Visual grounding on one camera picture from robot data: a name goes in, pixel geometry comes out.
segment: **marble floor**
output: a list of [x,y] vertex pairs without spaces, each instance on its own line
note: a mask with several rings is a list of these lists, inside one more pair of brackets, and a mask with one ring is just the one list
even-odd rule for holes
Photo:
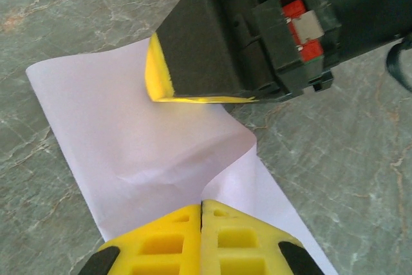
[[[76,274],[102,243],[25,69],[148,37],[177,1],[0,0],[0,274]],[[388,50],[334,69],[328,91],[232,111],[342,275],[412,268],[412,98]]]

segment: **white paper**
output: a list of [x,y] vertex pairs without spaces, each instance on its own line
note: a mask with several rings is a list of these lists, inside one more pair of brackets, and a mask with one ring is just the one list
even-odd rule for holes
[[337,274],[256,155],[256,138],[220,105],[154,103],[148,40],[42,61],[27,75],[105,240],[204,198],[293,234]]

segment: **yellow foam pad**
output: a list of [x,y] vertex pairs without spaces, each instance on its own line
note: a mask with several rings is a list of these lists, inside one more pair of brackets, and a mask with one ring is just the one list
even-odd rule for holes
[[214,200],[203,201],[201,275],[294,275],[277,246],[290,234]]
[[190,205],[105,243],[120,249],[109,275],[200,273],[200,205]]
[[254,98],[237,97],[175,97],[173,81],[156,33],[152,35],[147,51],[145,83],[147,94],[155,102],[188,102],[188,103],[247,103]]

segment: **black cable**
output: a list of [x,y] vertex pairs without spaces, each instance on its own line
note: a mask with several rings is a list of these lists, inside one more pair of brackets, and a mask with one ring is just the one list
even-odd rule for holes
[[410,85],[407,81],[406,76],[402,71],[399,59],[402,51],[410,49],[412,49],[412,33],[407,35],[401,43],[396,44],[389,51],[388,58],[386,59],[386,69],[400,85],[412,93],[412,85]]

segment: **red component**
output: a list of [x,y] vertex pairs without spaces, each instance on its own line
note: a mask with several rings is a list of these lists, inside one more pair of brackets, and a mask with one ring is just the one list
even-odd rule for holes
[[[296,0],[293,3],[290,3],[283,7],[283,13],[286,17],[289,17],[291,19],[297,19],[306,12],[307,10],[302,0]],[[323,55],[323,49],[318,39],[311,40],[306,42],[305,44],[302,44],[299,40],[299,37],[297,36],[297,32],[293,23],[288,23],[288,27],[295,39],[296,45],[301,45],[303,47],[300,53],[304,62],[311,61]]]

